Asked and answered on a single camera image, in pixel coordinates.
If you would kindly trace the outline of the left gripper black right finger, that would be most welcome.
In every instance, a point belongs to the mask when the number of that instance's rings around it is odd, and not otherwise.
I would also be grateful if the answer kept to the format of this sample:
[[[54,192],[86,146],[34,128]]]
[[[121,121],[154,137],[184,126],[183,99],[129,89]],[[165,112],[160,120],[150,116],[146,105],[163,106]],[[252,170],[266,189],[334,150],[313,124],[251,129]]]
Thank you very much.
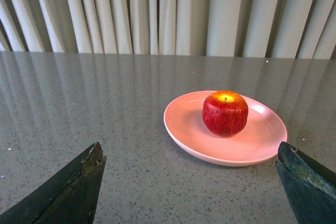
[[[335,172],[281,142],[276,170],[298,223],[335,223]]]

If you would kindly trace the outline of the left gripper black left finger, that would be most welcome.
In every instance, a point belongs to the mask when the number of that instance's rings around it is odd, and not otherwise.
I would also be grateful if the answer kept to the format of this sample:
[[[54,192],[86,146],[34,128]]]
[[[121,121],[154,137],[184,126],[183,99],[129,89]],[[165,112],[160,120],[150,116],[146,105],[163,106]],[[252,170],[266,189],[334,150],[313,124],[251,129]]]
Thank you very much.
[[[23,200],[1,223],[93,223],[106,164],[95,142]]]

